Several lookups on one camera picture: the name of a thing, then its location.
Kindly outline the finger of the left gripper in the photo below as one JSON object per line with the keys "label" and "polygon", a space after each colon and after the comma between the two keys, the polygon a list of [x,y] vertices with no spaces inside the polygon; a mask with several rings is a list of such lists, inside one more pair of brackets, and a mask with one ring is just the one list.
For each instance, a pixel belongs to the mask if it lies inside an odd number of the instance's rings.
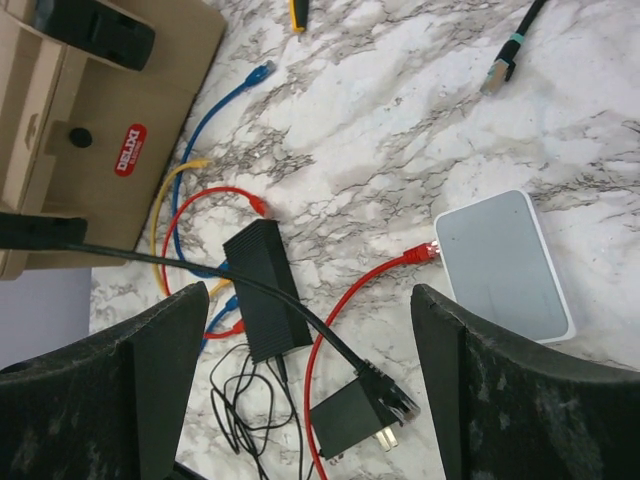
{"label": "finger of the left gripper", "polygon": [[88,230],[83,218],[1,213],[3,250],[65,250],[82,244]]}

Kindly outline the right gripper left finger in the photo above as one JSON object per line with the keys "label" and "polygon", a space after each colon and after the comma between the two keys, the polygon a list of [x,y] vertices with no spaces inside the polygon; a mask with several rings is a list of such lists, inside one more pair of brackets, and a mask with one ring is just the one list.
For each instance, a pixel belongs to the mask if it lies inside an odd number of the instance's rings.
{"label": "right gripper left finger", "polygon": [[195,283],[3,369],[2,478],[198,478],[176,453],[208,307]]}

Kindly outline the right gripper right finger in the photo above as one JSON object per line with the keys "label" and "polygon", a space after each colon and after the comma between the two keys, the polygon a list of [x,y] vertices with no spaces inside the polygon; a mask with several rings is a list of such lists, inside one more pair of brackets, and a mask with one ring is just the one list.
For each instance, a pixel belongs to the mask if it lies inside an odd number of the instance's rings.
{"label": "right gripper right finger", "polygon": [[424,284],[411,318],[446,478],[638,478],[638,372],[545,347]]}

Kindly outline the white grey device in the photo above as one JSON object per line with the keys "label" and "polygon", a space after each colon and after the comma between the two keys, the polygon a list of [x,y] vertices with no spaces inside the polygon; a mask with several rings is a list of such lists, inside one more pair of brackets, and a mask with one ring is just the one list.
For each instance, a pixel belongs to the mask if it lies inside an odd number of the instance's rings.
{"label": "white grey device", "polygon": [[544,344],[576,327],[531,197],[509,190],[434,221],[453,299],[471,313]]}

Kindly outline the black power adapter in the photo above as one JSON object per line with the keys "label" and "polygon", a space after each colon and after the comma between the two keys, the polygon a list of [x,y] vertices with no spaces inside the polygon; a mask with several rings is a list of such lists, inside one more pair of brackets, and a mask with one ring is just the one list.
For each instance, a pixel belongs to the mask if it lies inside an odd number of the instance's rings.
{"label": "black power adapter", "polygon": [[398,446],[392,430],[397,418],[361,380],[353,380],[317,404],[310,412],[320,456],[331,460],[374,437],[386,451]]}

